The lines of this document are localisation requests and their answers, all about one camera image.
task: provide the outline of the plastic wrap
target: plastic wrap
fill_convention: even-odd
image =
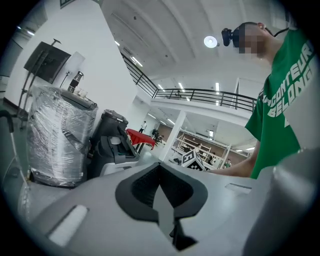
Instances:
[[[97,106],[51,86],[34,86],[27,123],[28,162],[36,181],[73,187],[81,182]]]

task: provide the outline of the balcony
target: balcony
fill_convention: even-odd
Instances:
[[[187,102],[206,103],[229,109],[243,110],[252,113],[257,99],[226,91],[212,89],[164,89],[159,90],[156,85],[125,55],[121,54],[130,72],[133,82],[142,88],[152,99],[179,100]]]

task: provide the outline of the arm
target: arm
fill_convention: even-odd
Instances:
[[[236,165],[227,169],[209,170],[208,172],[212,174],[220,174],[220,175],[228,175],[228,176],[250,177],[256,164],[259,149],[260,149],[260,141],[257,141],[255,144],[255,149],[253,151],[253,154],[246,160],[240,163],[237,163]]]

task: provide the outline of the round light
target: round light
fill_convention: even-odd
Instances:
[[[208,48],[215,48],[218,44],[217,39],[214,38],[211,35],[208,35],[205,39],[204,39],[204,44],[206,47]]]

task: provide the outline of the red tablecloth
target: red tablecloth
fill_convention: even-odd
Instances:
[[[130,135],[133,146],[139,143],[148,143],[151,144],[152,149],[154,149],[156,142],[151,137],[138,132],[137,130],[126,129],[126,132]]]

